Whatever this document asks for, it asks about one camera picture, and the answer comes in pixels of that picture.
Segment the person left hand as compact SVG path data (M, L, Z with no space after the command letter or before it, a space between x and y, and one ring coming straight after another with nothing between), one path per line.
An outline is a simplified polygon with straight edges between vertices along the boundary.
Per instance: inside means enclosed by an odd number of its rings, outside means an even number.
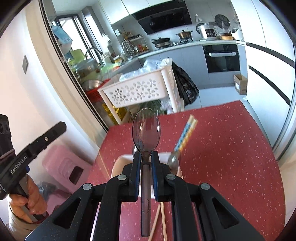
M10 194L10 208L12 213L21 220L34 223L31 216L44 214L47 211L47 203L39 193L39 188L33 179L29 175L26 175L26 178L28 198L18 194Z

